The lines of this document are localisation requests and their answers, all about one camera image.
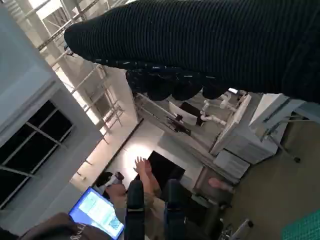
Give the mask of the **bare black left hand, blue tape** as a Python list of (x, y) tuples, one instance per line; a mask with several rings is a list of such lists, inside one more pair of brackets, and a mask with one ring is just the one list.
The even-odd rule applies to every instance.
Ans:
[[(183, 210), (182, 185), (175, 179), (166, 185), (167, 201), (164, 202), (163, 229), (166, 240), (184, 240), (186, 238), (185, 213)], [(127, 191), (127, 207), (124, 225), (125, 240), (143, 240), (145, 238), (145, 203), (143, 183), (133, 180)]]

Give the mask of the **black knitted gloved right hand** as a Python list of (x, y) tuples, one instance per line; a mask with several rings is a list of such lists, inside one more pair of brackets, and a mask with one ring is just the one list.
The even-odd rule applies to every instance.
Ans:
[(64, 40), (153, 101), (229, 88), (320, 101), (317, 0), (136, 0), (72, 24)]

